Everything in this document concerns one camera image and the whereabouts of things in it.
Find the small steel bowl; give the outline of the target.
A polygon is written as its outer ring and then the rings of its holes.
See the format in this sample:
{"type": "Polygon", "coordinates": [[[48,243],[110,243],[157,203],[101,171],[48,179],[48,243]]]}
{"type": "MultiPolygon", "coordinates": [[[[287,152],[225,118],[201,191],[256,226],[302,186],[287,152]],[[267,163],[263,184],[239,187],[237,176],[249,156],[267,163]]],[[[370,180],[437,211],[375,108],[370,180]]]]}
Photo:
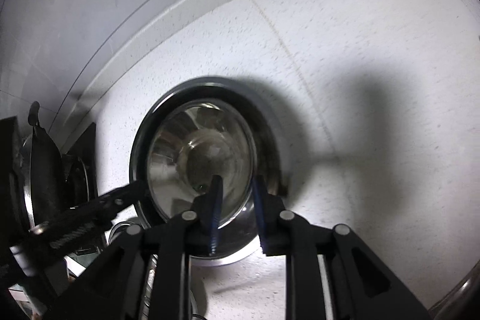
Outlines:
{"type": "Polygon", "coordinates": [[[197,131],[187,140],[176,163],[179,185],[191,196],[206,193],[212,177],[223,179],[223,197],[244,198],[251,174],[251,152],[246,140],[217,131],[197,131]]]}

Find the black gas hob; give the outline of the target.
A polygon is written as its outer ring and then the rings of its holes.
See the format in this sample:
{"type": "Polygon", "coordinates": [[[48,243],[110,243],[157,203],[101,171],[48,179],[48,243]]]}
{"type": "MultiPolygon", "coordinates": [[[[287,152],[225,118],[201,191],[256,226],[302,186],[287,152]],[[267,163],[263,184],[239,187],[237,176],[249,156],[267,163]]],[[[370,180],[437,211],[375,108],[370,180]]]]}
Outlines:
{"type": "Polygon", "coordinates": [[[70,150],[62,156],[65,210],[86,205],[98,196],[95,166],[96,124],[90,124],[70,150]]]}

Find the wok with steel lid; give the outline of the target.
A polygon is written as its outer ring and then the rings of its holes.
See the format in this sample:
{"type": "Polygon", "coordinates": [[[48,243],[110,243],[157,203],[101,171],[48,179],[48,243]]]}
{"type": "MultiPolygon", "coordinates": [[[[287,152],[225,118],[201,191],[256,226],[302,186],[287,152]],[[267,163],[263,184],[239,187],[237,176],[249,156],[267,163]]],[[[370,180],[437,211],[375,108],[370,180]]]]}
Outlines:
{"type": "Polygon", "coordinates": [[[30,133],[20,152],[23,158],[24,203],[30,227],[58,218],[66,202],[64,166],[55,142],[41,126],[40,103],[34,101],[28,113],[30,133]]]}

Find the large steel bowl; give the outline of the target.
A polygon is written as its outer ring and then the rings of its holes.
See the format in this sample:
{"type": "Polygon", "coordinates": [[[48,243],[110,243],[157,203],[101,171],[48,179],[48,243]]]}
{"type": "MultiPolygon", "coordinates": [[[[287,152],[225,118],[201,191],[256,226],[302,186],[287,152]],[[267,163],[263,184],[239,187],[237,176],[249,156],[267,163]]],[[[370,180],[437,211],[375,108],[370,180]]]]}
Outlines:
{"type": "Polygon", "coordinates": [[[244,198],[237,202],[223,197],[219,227],[230,224],[242,211],[250,197],[251,177],[257,167],[257,149],[247,121],[230,104],[218,99],[194,100],[177,107],[163,120],[154,135],[147,160],[146,174],[155,208],[163,218],[188,210],[194,198],[181,189],[176,163],[181,147],[197,131],[217,131],[237,138],[243,137],[249,145],[251,173],[244,198]]]}

